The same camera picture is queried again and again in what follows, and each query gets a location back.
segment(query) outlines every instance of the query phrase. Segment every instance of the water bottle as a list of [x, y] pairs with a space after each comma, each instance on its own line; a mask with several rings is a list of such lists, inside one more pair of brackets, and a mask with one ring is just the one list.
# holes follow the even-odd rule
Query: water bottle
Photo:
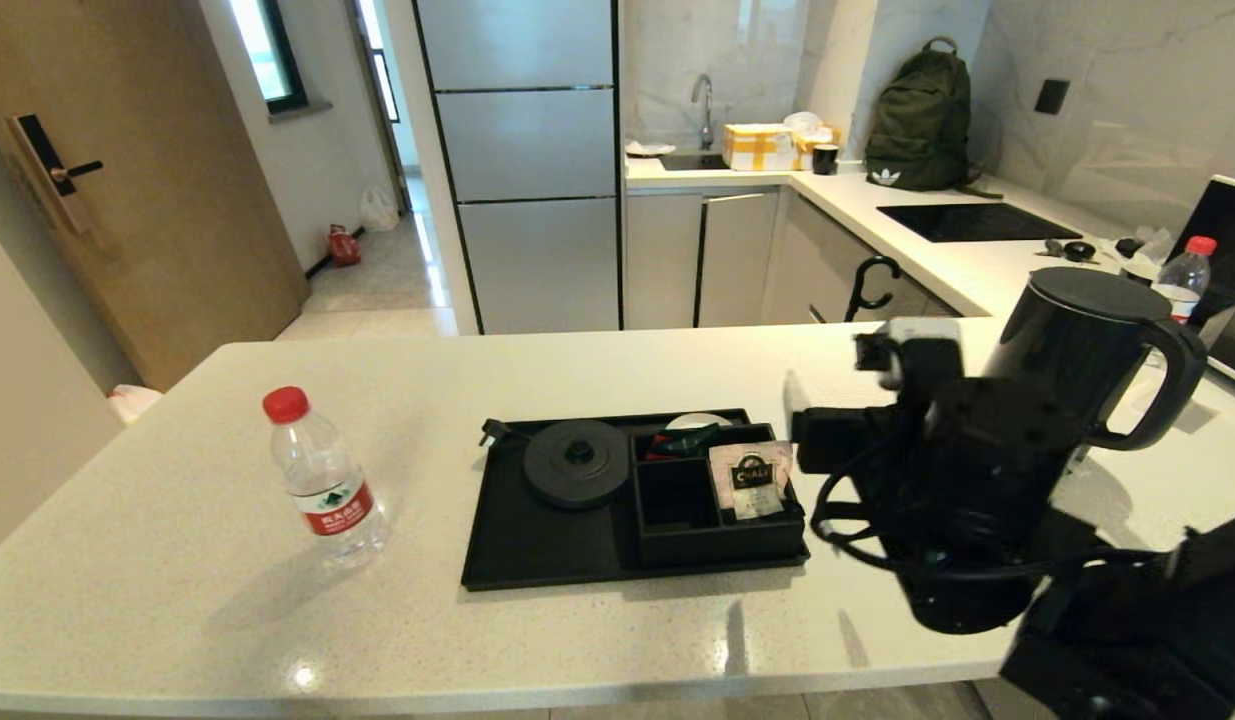
[[1216, 241], [1198, 233], [1186, 242], [1186, 252], [1176, 256], [1160, 270], [1151, 290], [1173, 303], [1173, 320], [1187, 322], [1203, 291], [1208, 290], [1208, 256], [1216, 249]]
[[382, 550], [387, 527], [364, 471], [329, 420], [310, 411], [306, 393], [283, 387], [261, 403], [274, 424], [270, 452], [288, 495], [335, 564], [359, 564]]

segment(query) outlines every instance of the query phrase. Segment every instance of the kitchen cabinet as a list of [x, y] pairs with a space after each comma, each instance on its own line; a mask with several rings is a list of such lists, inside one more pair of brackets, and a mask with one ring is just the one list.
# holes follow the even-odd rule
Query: kitchen cabinet
[[457, 203], [614, 196], [613, 90], [437, 95]]
[[435, 90], [613, 84], [613, 9], [573, 0], [417, 0]]
[[626, 329], [758, 325], [777, 193], [694, 188], [626, 199]]
[[618, 205], [462, 205], [485, 333], [616, 331]]
[[620, 327], [616, 5], [415, 9], [480, 332]]
[[693, 327], [703, 200], [700, 193], [626, 199], [626, 329]]
[[[842, 322], [853, 296], [856, 269], [878, 252], [798, 195], [787, 209], [781, 242], [772, 304], [764, 322]], [[860, 309], [853, 320], [957, 316], [914, 278], [906, 274], [893, 278], [887, 266], [874, 266], [867, 273], [861, 295], [877, 300], [887, 291], [892, 293], [890, 303], [878, 310]]]
[[776, 217], [776, 191], [705, 201], [697, 327], [760, 324]]

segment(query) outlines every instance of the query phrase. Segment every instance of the kettle lid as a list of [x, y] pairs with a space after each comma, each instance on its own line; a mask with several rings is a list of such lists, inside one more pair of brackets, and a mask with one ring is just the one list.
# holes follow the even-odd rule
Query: kettle lid
[[1045, 268], [1030, 274], [1030, 287], [1053, 303], [1112, 320], [1161, 320], [1173, 311], [1151, 288], [1100, 270]]

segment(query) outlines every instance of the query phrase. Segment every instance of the red bottle cap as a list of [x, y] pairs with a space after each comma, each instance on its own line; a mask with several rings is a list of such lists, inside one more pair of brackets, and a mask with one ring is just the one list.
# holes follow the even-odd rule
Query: red bottle cap
[[261, 409], [266, 410], [272, 424], [293, 424], [310, 412], [310, 400], [306, 400], [306, 393], [300, 387], [283, 387], [270, 391], [261, 401]]
[[1202, 236], [1202, 233], [1186, 241], [1186, 251], [1194, 252], [1194, 254], [1209, 256], [1214, 249], [1216, 249], [1216, 241], [1212, 240], [1212, 237]]

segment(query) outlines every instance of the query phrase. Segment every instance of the countertop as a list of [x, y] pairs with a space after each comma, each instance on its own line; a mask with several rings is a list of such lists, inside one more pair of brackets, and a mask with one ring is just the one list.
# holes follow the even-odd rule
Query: countertop
[[[626, 188], [631, 193], [682, 190], [694, 186], [789, 186], [825, 214], [831, 215], [882, 254], [888, 254], [905, 273], [965, 316], [1007, 316], [1028, 284], [1030, 272], [1051, 266], [1073, 266], [1060, 258], [1041, 258], [1042, 241], [927, 242], [905, 225], [887, 217], [882, 205], [939, 205], [955, 203], [998, 203], [968, 193], [905, 191], [877, 186], [865, 180], [860, 163], [841, 163], [836, 177], [810, 172], [740, 173], [732, 170], [671, 172], [656, 159], [626, 159]], [[1103, 219], [1063, 205], [1036, 191], [998, 178], [978, 183], [983, 190], [1004, 193], [1004, 203], [1083, 233], [1098, 247], [1116, 237], [1121, 228]], [[1119, 272], [1119, 263], [1098, 252], [1095, 266], [1084, 268]]]
[[[459, 584], [485, 417], [745, 408], [785, 437], [787, 373], [814, 404], [890, 403], [853, 372], [851, 333], [868, 327], [224, 346], [0, 546], [0, 708], [341, 716], [993, 676], [1011, 629], [929, 632], [895, 579], [813, 536], [800, 569]], [[1002, 320], [960, 327], [978, 369]], [[289, 383], [343, 430], [388, 510], [394, 536], [357, 573], [320, 569], [270, 463], [261, 398]], [[1128, 398], [1144, 395], [1137, 382]], [[1235, 395], [1207, 379], [1179, 429], [1094, 450], [1058, 503], [1166, 550], [1183, 524], [1235, 515], [1234, 457]], [[806, 505], [819, 478], [794, 483]]]

